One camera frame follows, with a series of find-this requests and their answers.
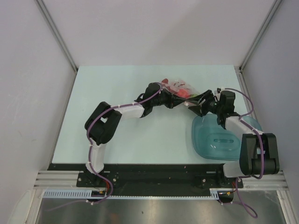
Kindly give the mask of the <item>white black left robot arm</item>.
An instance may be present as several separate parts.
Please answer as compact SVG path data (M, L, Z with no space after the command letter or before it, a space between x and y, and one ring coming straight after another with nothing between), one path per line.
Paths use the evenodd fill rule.
M106 144L112 139L119 122L131 118L143 118L152 112L153 107L164 105L169 109L186 101L178 91L170 91L163 82L153 82L145 92L132 103L111 106L101 102L85 123L86 136L89 140L86 169L87 181L92 186L99 186L110 181L100 173L104 168Z

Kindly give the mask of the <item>red fake food ball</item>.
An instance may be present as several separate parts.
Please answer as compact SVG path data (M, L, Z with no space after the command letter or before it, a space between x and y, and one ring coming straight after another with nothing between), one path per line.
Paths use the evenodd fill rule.
M179 89L177 92L177 96L181 98L189 98L190 97L190 92L188 89Z

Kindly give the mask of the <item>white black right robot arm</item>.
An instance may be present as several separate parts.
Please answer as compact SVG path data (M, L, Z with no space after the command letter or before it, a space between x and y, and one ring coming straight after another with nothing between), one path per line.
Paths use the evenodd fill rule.
M235 112L233 88L211 90L188 98L189 110L200 117L208 113L217 116L217 124L231 131L241 142L239 159L225 163L223 171L216 174L215 181L220 187L227 187L233 178L262 179L264 175L274 175L280 170L276 136L257 130Z

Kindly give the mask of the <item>clear zip top bag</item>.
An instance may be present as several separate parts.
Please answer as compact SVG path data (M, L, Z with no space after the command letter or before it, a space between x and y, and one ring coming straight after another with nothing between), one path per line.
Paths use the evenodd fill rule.
M193 88L190 84L186 83L181 79L170 80L165 78L161 81L161 85L163 87L163 91L171 92L176 96L179 89L188 89L191 95L192 94L199 95L199 92L195 88Z

